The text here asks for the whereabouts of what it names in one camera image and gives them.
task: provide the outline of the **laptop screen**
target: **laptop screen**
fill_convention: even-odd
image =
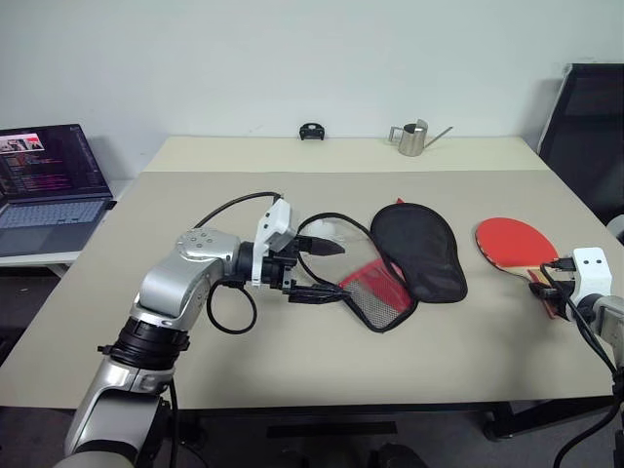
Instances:
[[[79,125],[0,131],[0,187],[9,200],[110,196]]]

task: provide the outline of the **ping pong paddle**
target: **ping pong paddle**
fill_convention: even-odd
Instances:
[[[475,238],[481,253],[499,270],[549,285],[539,266],[559,256],[550,241],[534,227],[509,217],[492,217],[477,226]],[[542,302],[548,315],[555,318],[557,307],[547,300]]]

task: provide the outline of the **laptop keyboard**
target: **laptop keyboard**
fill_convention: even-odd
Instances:
[[[93,202],[58,203],[52,205],[31,205],[8,207],[0,214],[0,228],[58,226],[91,222],[99,213],[104,200]]]

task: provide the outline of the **metal pitcher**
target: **metal pitcher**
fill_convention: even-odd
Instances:
[[[420,154],[422,154],[427,146],[430,146],[438,138],[450,132],[450,130],[452,130],[452,127],[448,127],[441,134],[425,144],[425,138],[427,137],[428,129],[429,126],[422,119],[418,119],[415,124],[406,124],[402,128],[390,127],[390,135],[388,136],[388,141],[394,140],[395,131],[403,131],[403,133],[401,134],[401,139],[399,140],[399,152],[401,154],[405,154],[406,156],[419,156]]]

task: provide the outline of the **white wall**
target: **white wall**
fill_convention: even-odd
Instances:
[[[624,59],[623,23],[622,0],[0,0],[0,128],[79,122],[112,177],[166,135],[306,121],[534,142],[567,62]]]

